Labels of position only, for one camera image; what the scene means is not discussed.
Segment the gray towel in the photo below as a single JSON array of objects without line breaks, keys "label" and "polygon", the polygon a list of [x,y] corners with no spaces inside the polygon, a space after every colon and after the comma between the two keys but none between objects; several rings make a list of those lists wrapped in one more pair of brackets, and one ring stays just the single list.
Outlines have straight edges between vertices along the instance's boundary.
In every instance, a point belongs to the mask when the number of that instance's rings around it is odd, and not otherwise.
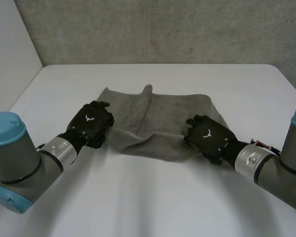
[{"label": "gray towel", "polygon": [[185,121],[207,115],[227,127],[207,95],[157,95],[147,85],[136,95],[105,88],[97,100],[110,103],[115,122],[106,142],[122,154],[176,162],[202,157],[183,140],[189,128]]}]

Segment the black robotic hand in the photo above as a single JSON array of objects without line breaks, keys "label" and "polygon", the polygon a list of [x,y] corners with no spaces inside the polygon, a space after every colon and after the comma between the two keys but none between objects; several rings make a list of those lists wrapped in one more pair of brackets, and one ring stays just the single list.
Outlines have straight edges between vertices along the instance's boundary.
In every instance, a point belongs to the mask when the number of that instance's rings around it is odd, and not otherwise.
[{"label": "black robotic hand", "polygon": [[200,151],[213,164],[221,165],[228,144],[238,141],[228,128],[208,116],[195,115],[186,121],[192,127],[184,140]]},{"label": "black robotic hand", "polygon": [[68,140],[79,152],[82,146],[100,148],[105,140],[105,131],[113,126],[114,118],[105,107],[107,102],[92,101],[84,105],[67,127],[67,131],[60,134]]}]

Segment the logo on robotic hand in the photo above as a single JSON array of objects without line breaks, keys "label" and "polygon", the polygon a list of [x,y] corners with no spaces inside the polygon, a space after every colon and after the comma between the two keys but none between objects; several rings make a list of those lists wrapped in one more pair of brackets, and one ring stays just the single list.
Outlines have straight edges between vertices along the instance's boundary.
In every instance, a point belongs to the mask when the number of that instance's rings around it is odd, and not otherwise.
[{"label": "logo on robotic hand", "polygon": [[85,119],[86,119],[86,120],[87,120],[87,122],[88,122],[88,121],[91,121],[91,120],[93,120],[94,118],[88,118],[88,115],[86,115],[86,116],[85,116]]},{"label": "logo on robotic hand", "polygon": [[206,138],[206,137],[211,137],[212,135],[211,135],[211,131],[208,129],[208,134],[207,134],[207,136],[203,136],[204,138]]}]

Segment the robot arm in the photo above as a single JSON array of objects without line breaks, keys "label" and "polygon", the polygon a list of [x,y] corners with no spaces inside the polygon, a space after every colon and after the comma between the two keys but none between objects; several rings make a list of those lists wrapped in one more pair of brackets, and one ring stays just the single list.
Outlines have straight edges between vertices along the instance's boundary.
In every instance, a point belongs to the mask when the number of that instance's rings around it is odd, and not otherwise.
[{"label": "robot arm", "polygon": [[113,125],[105,102],[84,105],[59,134],[38,152],[21,119],[0,113],[0,204],[24,213],[77,158],[83,146],[99,148]]},{"label": "robot arm", "polygon": [[282,153],[240,142],[226,127],[207,116],[186,121],[185,142],[202,152],[211,163],[226,160],[237,172],[296,209],[296,112]]}]

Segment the white table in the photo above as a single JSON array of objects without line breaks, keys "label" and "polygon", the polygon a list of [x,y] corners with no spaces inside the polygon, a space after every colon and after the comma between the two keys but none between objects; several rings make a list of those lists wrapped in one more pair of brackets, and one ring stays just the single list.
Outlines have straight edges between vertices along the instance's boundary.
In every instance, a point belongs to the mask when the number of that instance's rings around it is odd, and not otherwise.
[{"label": "white table", "polygon": [[[34,144],[109,89],[207,94],[238,139],[282,148],[296,90],[270,65],[57,65],[11,111]],[[85,148],[27,213],[0,207],[0,237],[296,237],[296,211],[228,167]]]}]

